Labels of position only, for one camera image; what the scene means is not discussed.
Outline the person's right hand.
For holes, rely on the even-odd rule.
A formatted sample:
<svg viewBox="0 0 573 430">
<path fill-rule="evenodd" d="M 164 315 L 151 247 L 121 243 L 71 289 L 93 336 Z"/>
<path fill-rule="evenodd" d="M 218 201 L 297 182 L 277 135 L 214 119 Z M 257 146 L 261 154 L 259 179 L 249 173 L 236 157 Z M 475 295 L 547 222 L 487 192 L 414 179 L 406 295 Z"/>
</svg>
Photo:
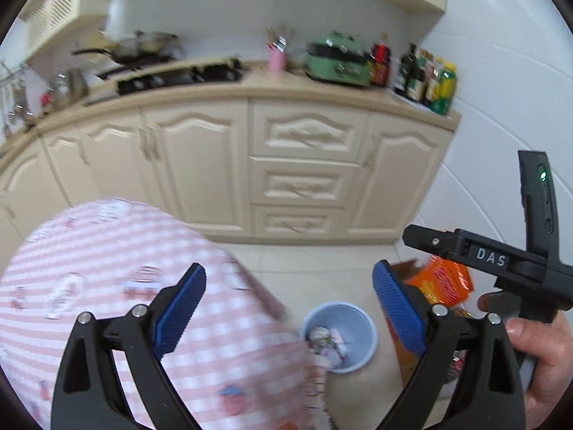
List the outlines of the person's right hand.
<svg viewBox="0 0 573 430">
<path fill-rule="evenodd" d="M 563 400 L 572 382 L 572 335 L 563 312 L 552 323 L 509 319 L 505 323 L 514 349 L 537 359 L 524 394 L 526 429 L 540 427 Z"/>
</svg>

